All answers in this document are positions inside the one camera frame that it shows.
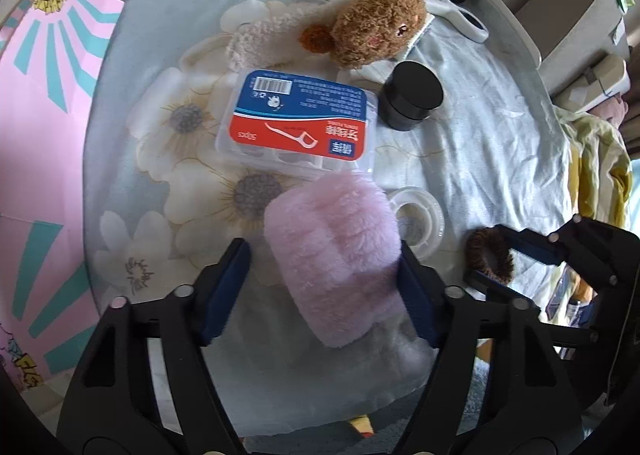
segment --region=blue gripper pad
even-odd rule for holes
[[[451,321],[444,282],[434,269],[418,263],[405,242],[402,242],[396,284],[417,335],[431,347],[441,348]]]
[[[219,263],[205,267],[194,283],[200,344],[222,334],[251,265],[248,242],[234,239]]]

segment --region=plush toy ear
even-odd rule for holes
[[[324,24],[312,24],[300,34],[300,45],[310,52],[324,54],[335,47],[331,30]]]

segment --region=red label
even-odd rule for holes
[[[364,152],[366,124],[349,118],[262,119],[234,114],[229,135],[241,145],[355,161]]]

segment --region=black lid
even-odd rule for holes
[[[383,87],[386,99],[396,111],[412,120],[423,120],[442,105],[444,92],[438,77],[415,61],[402,61]]]

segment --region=dental floss box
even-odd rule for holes
[[[263,69],[239,74],[216,137],[231,161],[316,179],[372,174],[378,99],[370,91]]]

